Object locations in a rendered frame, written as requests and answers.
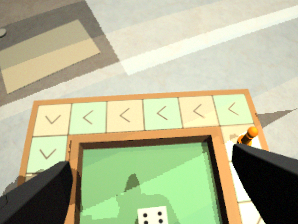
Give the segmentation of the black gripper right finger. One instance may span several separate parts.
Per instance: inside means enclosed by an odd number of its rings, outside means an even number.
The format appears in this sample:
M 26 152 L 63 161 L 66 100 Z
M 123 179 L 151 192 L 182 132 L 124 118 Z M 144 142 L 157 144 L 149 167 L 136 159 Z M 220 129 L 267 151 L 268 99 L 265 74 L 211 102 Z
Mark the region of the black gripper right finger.
M 298 224 L 298 160 L 236 143 L 231 162 L 265 224 Z

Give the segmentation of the orange pawn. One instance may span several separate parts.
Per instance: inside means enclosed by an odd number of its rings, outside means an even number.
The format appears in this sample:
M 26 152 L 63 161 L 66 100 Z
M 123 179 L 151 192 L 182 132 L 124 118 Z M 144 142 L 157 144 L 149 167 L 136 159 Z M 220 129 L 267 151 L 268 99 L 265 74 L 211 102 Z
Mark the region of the orange pawn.
M 248 127 L 246 134 L 242 134 L 238 137 L 237 143 L 243 143 L 245 145 L 252 145 L 252 140 L 258 135 L 258 130 L 256 127 Z

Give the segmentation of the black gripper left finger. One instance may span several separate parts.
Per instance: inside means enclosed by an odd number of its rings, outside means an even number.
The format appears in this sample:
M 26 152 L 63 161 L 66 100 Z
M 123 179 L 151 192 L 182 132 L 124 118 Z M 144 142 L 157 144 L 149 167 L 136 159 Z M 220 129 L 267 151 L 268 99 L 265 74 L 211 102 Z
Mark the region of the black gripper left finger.
M 73 173 L 68 160 L 0 196 L 0 224 L 64 224 Z

